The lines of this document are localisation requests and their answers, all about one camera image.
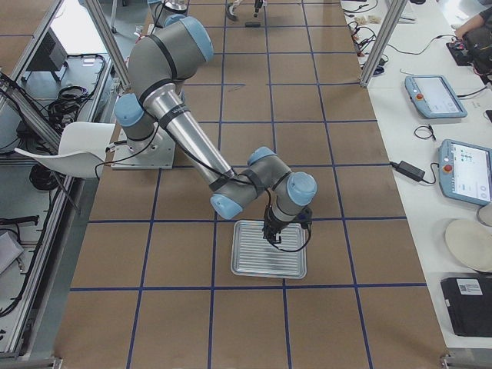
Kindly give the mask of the silver ribbed metal tray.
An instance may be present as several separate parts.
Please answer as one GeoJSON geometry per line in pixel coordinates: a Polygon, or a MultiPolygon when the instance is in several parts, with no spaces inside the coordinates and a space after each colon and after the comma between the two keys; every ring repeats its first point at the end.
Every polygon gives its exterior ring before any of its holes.
{"type": "Polygon", "coordinates": [[[281,232],[281,243],[275,248],[263,238],[263,225],[251,220],[234,224],[231,271],[249,277],[304,278],[308,271],[307,232],[299,224],[290,224],[281,232]]]}

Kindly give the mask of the olive brake shoe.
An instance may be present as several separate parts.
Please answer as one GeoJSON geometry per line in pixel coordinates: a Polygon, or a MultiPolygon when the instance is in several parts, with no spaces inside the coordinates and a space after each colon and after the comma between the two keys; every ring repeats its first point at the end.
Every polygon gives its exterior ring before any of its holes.
{"type": "Polygon", "coordinates": [[[236,8],[237,8],[237,5],[233,2],[227,3],[226,7],[225,7],[225,15],[232,22],[238,21],[238,16],[235,14],[236,8]]]}

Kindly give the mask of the black power adapter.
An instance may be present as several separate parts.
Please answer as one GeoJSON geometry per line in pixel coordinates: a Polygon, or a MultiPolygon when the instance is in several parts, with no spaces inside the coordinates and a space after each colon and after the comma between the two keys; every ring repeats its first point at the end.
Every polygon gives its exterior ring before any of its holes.
{"type": "Polygon", "coordinates": [[[411,165],[406,161],[390,162],[391,167],[398,173],[410,178],[416,182],[424,180],[425,171],[411,165]]]}

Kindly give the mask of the upper blue teach pendant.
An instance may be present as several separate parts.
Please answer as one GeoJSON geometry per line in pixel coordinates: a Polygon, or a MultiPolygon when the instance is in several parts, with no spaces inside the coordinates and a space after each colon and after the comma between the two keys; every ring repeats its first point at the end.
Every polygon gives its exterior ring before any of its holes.
{"type": "Polygon", "coordinates": [[[408,75],[404,87],[417,111],[427,119],[465,118],[467,111],[442,75],[408,75]]]}

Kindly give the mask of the blue teach pendant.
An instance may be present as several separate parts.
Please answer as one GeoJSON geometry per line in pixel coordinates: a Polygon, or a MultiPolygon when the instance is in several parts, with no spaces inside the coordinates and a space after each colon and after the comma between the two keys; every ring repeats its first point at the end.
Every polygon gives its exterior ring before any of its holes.
{"type": "Polygon", "coordinates": [[[443,195],[480,206],[491,202],[491,149],[445,139],[438,149],[443,195]]]}
{"type": "Polygon", "coordinates": [[[467,111],[442,75],[408,75],[404,87],[417,111],[427,119],[465,118],[467,111]]]}

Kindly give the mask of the beige round plate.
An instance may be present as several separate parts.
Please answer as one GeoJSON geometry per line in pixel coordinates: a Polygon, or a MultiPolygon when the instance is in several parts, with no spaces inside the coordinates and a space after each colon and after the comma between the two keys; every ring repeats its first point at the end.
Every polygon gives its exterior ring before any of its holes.
{"type": "Polygon", "coordinates": [[[462,264],[482,273],[491,272],[491,233],[480,223],[453,220],[444,238],[450,253],[462,264]]]}

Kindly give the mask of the lower blue teach pendant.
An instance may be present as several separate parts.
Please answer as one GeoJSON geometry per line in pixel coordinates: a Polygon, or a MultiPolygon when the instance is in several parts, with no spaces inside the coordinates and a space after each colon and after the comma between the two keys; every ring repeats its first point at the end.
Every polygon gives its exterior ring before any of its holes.
{"type": "Polygon", "coordinates": [[[443,195],[480,206],[491,202],[491,149],[445,139],[438,149],[443,195]]]}

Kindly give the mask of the black laptop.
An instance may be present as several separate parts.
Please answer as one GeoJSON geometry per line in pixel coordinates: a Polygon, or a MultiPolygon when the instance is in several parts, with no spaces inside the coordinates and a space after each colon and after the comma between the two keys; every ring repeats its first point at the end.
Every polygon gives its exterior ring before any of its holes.
{"type": "Polygon", "coordinates": [[[491,279],[446,278],[440,285],[454,333],[491,337],[491,279]]]}

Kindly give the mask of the white plastic chair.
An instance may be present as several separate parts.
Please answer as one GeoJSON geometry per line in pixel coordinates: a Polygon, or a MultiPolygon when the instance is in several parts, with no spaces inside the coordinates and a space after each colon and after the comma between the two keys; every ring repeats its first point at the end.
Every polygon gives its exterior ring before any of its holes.
{"type": "Polygon", "coordinates": [[[15,152],[64,175],[97,178],[103,172],[105,149],[114,129],[115,124],[76,121],[62,132],[57,155],[37,155],[20,148],[15,148],[15,152]]]}

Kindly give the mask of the aluminium frame post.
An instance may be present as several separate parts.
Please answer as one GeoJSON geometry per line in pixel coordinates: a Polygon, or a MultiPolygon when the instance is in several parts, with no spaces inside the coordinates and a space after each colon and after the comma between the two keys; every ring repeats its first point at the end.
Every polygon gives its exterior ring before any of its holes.
{"type": "Polygon", "coordinates": [[[379,32],[375,39],[371,52],[362,68],[360,85],[366,88],[379,64],[383,51],[385,50],[392,33],[399,21],[405,7],[405,0],[392,1],[384,20],[381,23],[379,32]]]}

